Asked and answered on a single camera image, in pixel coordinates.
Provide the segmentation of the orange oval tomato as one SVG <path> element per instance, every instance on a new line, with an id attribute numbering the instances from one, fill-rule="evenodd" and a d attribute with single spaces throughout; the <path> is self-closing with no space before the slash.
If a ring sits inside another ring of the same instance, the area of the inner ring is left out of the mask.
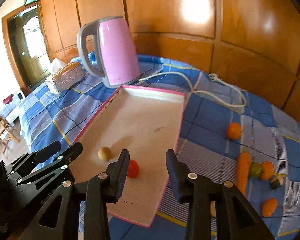
<path id="1" fill-rule="evenodd" d="M 261 206 L 261 216 L 271 217 L 277 208 L 277 200 L 275 198 L 269 198 Z"/>

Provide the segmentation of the orange tangerine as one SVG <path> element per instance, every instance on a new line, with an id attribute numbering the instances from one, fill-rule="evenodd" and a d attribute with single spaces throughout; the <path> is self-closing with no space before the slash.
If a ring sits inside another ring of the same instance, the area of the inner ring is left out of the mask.
<path id="1" fill-rule="evenodd" d="M 226 136 L 230 140 L 238 140 L 241 138 L 242 128 L 237 122 L 231 122 L 226 129 Z"/>
<path id="2" fill-rule="evenodd" d="M 261 180 L 269 180 L 274 174 L 274 165 L 270 161 L 261 164 L 261 173 L 259 178 Z"/>

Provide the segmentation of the pink white shallow tray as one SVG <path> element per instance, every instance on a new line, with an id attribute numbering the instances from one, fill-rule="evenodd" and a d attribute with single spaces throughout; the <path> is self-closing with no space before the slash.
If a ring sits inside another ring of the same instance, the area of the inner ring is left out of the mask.
<path id="1" fill-rule="evenodd" d="M 142 86 L 122 86 L 90 118 L 76 140 L 82 153 L 70 163 L 77 183 L 104 172 L 102 147 L 117 161 L 122 150 L 138 163 L 139 175 L 127 178 L 121 198 L 108 204 L 108 213 L 127 222 L 149 227 L 168 182 L 166 151 L 178 144 L 185 95 L 181 92 Z"/>

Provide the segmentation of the silver ornate tissue box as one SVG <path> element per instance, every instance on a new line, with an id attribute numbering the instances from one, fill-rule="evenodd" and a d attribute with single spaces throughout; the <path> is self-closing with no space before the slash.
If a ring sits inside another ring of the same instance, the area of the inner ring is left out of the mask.
<path id="1" fill-rule="evenodd" d="M 85 71 L 77 61 L 65 64 L 63 61 L 55 58 L 48 70 L 50 76 L 45 79 L 45 83 L 50 92 L 57 95 L 66 89 L 70 89 L 85 77 Z"/>

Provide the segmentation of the dark cylinder with pale top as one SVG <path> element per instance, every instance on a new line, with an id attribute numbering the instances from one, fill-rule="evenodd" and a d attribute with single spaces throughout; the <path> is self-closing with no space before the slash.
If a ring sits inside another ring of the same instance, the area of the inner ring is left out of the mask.
<path id="1" fill-rule="evenodd" d="M 216 218 L 216 205 L 215 201 L 210 202 L 210 214 L 212 218 Z"/>

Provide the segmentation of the white and dark block piece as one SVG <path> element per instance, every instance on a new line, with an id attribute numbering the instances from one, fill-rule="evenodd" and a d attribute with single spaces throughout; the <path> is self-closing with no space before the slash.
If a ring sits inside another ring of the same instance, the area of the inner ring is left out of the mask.
<path id="1" fill-rule="evenodd" d="M 275 175 L 272 176 L 271 179 L 269 180 L 269 185 L 271 190 L 276 191 L 279 189 L 285 182 L 285 179 L 282 176 Z"/>

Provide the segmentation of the wooden chair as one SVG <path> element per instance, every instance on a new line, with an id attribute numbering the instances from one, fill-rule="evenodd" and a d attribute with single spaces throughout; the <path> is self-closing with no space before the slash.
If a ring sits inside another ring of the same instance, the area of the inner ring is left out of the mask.
<path id="1" fill-rule="evenodd" d="M 14 135 L 14 128 L 7 120 L 0 115 L 0 154 L 6 158 L 5 151 L 7 149 L 8 142 L 14 140 L 19 143 L 20 140 Z"/>

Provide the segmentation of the green tomato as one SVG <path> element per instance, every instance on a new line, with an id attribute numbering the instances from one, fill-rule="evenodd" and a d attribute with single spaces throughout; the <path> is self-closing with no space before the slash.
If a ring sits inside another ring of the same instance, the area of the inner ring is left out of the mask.
<path id="1" fill-rule="evenodd" d="M 253 162 L 250 165 L 249 177 L 258 178 L 262 172 L 262 165 L 260 163 Z"/>

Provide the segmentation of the red tomato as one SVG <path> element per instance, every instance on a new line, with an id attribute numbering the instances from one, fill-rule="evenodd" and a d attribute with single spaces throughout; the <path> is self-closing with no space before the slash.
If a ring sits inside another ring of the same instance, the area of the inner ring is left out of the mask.
<path id="1" fill-rule="evenodd" d="M 131 178 L 131 179 L 135 179 L 138 177 L 139 172 L 140 172 L 140 168 L 139 168 L 138 163 L 133 159 L 130 160 L 128 171 L 127 171 L 127 177 Z"/>

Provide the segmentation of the orange carrot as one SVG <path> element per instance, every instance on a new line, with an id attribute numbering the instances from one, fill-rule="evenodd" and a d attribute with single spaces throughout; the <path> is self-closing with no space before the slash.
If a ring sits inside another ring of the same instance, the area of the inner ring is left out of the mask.
<path id="1" fill-rule="evenodd" d="M 244 196 L 248 183 L 250 164 L 250 154 L 248 152 L 242 152 L 237 159 L 235 185 Z"/>

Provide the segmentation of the pink electric kettle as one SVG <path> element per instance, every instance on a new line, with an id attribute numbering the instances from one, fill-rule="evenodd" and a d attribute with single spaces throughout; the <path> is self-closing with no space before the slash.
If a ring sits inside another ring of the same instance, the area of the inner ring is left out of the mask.
<path id="1" fill-rule="evenodd" d="M 90 35 L 96 67 L 90 63 L 86 52 Z M 85 24 L 77 33 L 77 50 L 86 71 L 101 77 L 107 88 L 129 85 L 141 75 L 134 41 L 122 16 L 105 17 Z"/>

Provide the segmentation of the small yellow-brown potato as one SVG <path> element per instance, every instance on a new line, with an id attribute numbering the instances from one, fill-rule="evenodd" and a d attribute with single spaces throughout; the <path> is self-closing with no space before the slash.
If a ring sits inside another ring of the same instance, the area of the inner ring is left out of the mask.
<path id="1" fill-rule="evenodd" d="M 98 158 L 104 162 L 109 161 L 112 158 L 112 152 L 111 152 L 110 148 L 108 148 L 106 146 L 99 148 Z"/>

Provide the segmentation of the wooden door with glass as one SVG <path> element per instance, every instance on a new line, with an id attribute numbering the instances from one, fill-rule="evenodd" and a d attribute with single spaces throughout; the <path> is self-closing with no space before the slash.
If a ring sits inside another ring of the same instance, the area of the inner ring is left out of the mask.
<path id="1" fill-rule="evenodd" d="M 4 44 L 20 90 L 28 96 L 50 72 L 39 6 L 23 5 L 1 19 Z"/>

